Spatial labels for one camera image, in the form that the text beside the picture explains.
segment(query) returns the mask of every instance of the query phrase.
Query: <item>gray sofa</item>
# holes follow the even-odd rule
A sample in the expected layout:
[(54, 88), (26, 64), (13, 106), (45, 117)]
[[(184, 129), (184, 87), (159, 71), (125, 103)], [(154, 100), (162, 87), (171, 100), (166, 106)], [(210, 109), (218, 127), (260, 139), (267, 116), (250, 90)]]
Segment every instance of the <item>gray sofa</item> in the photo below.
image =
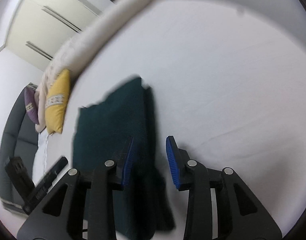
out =
[(25, 214), (22, 210), (24, 201), (5, 172), (6, 161), (13, 156), (20, 156), (32, 177), (37, 142), (38, 133), (26, 113), (22, 90), (8, 116), (0, 145), (0, 199), (3, 207), (11, 212)]

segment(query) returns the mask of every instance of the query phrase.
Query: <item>white wall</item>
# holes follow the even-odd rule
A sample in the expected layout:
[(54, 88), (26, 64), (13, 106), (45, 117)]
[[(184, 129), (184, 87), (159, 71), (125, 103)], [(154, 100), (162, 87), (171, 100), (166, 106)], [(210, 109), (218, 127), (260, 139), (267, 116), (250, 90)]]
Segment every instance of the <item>white wall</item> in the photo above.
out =
[[(6, 120), (18, 95), (29, 82), (38, 85), (42, 74), (41, 70), (8, 49), (0, 52), (0, 142)], [(3, 209), (0, 201), (0, 220), (16, 236), (25, 218)]]

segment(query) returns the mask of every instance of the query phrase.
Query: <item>bed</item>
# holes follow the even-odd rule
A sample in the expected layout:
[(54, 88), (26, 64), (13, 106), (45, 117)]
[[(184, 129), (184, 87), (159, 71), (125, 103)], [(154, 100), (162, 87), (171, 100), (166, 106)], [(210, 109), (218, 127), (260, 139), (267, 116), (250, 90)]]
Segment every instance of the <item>bed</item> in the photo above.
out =
[(156, 163), (177, 225), (168, 239), (183, 236), (188, 198), (172, 183), (168, 135), (205, 166), (232, 167), (285, 239), (300, 231), (306, 216), (306, 48), (288, 32), (233, 3), (153, 0), (90, 60), (72, 90), (62, 134), (48, 137), (47, 168), (61, 155), (71, 164), (78, 109), (101, 102), (138, 74), (155, 95)]

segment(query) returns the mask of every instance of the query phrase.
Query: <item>yellow pillow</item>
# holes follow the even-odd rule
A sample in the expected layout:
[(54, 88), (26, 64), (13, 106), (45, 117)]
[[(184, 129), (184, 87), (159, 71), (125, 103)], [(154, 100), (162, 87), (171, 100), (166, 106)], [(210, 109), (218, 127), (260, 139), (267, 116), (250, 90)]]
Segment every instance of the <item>yellow pillow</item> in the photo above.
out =
[(45, 103), (45, 122), (48, 134), (62, 133), (70, 93), (70, 72), (64, 69), (48, 90)]

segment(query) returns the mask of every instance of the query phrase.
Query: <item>green cloth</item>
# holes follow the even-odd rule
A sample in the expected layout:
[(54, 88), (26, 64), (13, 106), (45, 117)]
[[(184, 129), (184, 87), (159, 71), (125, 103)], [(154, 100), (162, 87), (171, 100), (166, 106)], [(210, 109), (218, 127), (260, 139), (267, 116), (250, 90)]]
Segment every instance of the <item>green cloth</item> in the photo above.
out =
[(122, 150), (134, 136), (131, 179), (124, 191), (113, 191), (115, 228), (131, 240), (152, 238), (156, 230), (172, 230), (174, 220), (165, 194), (165, 180), (154, 166), (156, 131), (151, 88), (133, 78), (104, 102), (80, 109), (73, 143), (73, 167), (91, 171)]

